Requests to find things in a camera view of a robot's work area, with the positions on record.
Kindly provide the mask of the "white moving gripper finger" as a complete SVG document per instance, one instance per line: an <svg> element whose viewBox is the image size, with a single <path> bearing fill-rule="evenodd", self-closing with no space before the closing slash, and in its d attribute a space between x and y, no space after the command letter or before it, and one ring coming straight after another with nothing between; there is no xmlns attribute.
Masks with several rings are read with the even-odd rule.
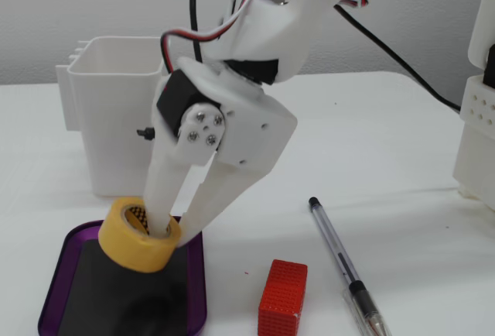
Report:
<svg viewBox="0 0 495 336"><path fill-rule="evenodd" d="M179 119L175 135L159 110L152 110L155 138L144 189L149 234L167 236L169 213L192 166L205 166L223 137L224 116L215 106L195 104Z"/></svg>

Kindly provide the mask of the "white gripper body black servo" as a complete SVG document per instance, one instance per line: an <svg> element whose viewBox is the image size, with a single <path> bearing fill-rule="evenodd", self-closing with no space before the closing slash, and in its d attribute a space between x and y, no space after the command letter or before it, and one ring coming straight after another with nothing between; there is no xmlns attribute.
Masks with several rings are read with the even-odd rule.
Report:
<svg viewBox="0 0 495 336"><path fill-rule="evenodd" d="M187 57L167 77L156 102L171 137L169 154L198 166L220 163L269 172L295 128L295 116L260 85Z"/></svg>

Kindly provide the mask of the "white fixed gripper finger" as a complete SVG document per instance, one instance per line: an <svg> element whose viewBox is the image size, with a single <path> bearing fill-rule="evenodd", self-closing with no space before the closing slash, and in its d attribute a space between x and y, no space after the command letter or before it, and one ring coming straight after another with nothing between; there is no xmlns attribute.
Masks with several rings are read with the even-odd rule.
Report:
<svg viewBox="0 0 495 336"><path fill-rule="evenodd" d="M221 162L215 156L204 181L181 217L178 246L182 247L195 238L243 192L270 172L270 163L262 163L261 167L249 166L248 162L233 165Z"/></svg>

